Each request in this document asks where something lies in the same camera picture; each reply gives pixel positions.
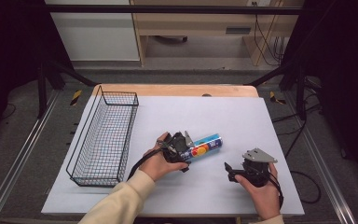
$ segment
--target white cabinet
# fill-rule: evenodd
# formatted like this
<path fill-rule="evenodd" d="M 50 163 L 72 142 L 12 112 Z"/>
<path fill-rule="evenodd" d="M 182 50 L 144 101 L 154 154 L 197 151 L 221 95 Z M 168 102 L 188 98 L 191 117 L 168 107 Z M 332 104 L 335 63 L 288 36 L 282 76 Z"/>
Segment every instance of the white cabinet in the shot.
<path fill-rule="evenodd" d="M 46 0 L 46 4 L 128 5 L 126 0 Z M 71 61 L 139 61 L 130 13 L 51 13 Z"/>

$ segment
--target person's left hand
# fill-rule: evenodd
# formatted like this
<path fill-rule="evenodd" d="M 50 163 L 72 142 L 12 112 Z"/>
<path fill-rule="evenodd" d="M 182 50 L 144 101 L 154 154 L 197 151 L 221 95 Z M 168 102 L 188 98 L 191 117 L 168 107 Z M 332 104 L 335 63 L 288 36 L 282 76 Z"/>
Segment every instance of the person's left hand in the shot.
<path fill-rule="evenodd" d="M 158 138 L 159 141 L 163 141 L 168 133 L 164 133 L 162 136 Z M 158 142 L 153 148 L 146 151 L 144 155 L 151 152 L 152 150 L 159 149 Z M 166 174 L 178 171 L 186 168 L 188 166 L 185 162 L 176 162 L 176 163 L 169 163 L 165 161 L 162 152 L 157 153 L 156 155 L 150 157 L 146 160 L 142 165 L 139 167 L 139 170 L 145 172 L 149 175 L 155 182 L 161 179 Z"/>

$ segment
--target blue spray can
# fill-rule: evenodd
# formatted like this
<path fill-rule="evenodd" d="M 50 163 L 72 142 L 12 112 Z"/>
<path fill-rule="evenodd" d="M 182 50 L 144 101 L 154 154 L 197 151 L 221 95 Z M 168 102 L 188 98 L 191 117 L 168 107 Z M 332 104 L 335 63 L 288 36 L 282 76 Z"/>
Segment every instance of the blue spray can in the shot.
<path fill-rule="evenodd" d="M 218 133 L 202 138 L 194 142 L 194 147 L 181 154 L 183 160 L 187 161 L 194 157 L 205 155 L 205 153 L 218 149 L 223 145 L 222 138 Z"/>

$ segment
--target white table surface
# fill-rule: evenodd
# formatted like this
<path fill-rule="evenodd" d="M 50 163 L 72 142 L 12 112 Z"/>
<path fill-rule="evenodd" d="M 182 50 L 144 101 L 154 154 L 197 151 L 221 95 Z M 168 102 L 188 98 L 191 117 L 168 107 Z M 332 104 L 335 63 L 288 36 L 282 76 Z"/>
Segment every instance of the white table surface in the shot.
<path fill-rule="evenodd" d="M 92 113 L 89 98 L 78 130 Z M 223 146 L 197 158 L 186 173 L 166 175 L 145 202 L 142 217 L 237 217 L 256 214 L 249 194 L 240 184 L 229 182 L 224 162 L 241 169 L 242 154 L 259 147 L 278 160 L 284 202 L 281 213 L 304 215 L 293 178 L 263 98 L 138 96 L 139 107 L 131 134 L 130 153 L 124 179 L 160 135 L 188 131 L 195 141 L 219 133 Z M 85 214 L 111 189 L 79 187 L 70 180 L 66 165 L 75 149 L 79 131 L 62 164 L 42 209 L 44 214 Z"/>

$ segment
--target black wire basket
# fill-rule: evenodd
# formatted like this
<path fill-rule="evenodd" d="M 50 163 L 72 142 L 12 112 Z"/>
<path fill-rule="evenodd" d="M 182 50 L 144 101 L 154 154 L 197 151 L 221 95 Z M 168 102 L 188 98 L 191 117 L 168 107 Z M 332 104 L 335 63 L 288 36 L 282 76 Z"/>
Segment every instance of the black wire basket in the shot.
<path fill-rule="evenodd" d="M 66 167 L 78 186 L 113 187 L 123 180 L 138 105 L 136 92 L 99 87 Z"/>

